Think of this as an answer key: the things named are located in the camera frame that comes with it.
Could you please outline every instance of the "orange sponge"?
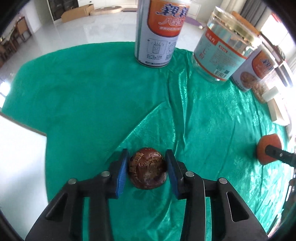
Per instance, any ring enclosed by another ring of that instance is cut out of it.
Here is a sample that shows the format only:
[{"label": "orange sponge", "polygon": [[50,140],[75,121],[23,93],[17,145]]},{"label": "orange sponge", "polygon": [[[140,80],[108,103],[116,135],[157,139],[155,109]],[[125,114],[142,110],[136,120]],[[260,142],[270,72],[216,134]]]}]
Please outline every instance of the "orange sponge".
[{"label": "orange sponge", "polygon": [[268,145],[282,149],[281,140],[277,134],[262,136],[257,144],[257,158],[262,165],[276,161],[276,159],[265,154],[265,148]]}]

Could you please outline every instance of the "barcode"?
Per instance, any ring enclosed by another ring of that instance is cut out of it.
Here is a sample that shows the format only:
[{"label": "barcode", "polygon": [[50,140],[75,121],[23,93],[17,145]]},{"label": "barcode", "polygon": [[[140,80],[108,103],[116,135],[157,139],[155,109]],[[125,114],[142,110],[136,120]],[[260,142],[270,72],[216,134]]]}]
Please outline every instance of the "barcode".
[{"label": "barcode", "polygon": [[220,69],[216,69],[215,70],[215,75],[217,75],[218,77],[220,77],[220,78],[225,78],[226,76],[227,76],[227,74],[229,73],[229,71],[228,70],[225,70],[224,72],[222,71],[222,70],[220,70]]}]

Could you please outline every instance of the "can label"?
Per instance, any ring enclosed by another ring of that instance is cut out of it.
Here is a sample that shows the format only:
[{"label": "can label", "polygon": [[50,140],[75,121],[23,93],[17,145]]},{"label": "can label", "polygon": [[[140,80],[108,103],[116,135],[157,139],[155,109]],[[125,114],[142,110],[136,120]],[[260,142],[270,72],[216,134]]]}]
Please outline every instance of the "can label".
[{"label": "can label", "polygon": [[231,76],[232,81],[243,92],[250,90],[274,70],[275,59],[260,45]]},{"label": "can label", "polygon": [[228,80],[247,59],[209,28],[200,38],[193,55],[204,71],[222,81]]},{"label": "can label", "polygon": [[169,63],[188,10],[188,5],[161,0],[139,2],[135,56],[140,63]]}]

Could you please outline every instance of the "mahogany wooden ball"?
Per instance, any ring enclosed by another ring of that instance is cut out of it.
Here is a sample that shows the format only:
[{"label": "mahogany wooden ball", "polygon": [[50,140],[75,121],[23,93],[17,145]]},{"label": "mahogany wooden ball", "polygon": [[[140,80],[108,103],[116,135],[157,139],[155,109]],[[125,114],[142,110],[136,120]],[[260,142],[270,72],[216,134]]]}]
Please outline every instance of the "mahogany wooden ball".
[{"label": "mahogany wooden ball", "polygon": [[167,167],[162,155],[153,148],[142,148],[130,159],[128,174],[139,189],[161,186],[167,178]]}]

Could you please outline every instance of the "tin can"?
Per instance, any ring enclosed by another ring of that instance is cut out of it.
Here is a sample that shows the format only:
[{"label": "tin can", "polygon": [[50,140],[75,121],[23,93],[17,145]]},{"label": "tin can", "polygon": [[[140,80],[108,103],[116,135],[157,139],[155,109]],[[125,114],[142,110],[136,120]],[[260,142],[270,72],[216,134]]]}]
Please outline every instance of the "tin can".
[{"label": "tin can", "polygon": [[225,82],[261,40],[234,16],[216,7],[193,55],[192,65],[210,82]]},{"label": "tin can", "polygon": [[276,59],[269,50],[260,45],[231,76],[233,83],[247,92],[277,67]]},{"label": "tin can", "polygon": [[150,67],[167,65],[191,0],[140,0],[137,10],[135,56]]}]

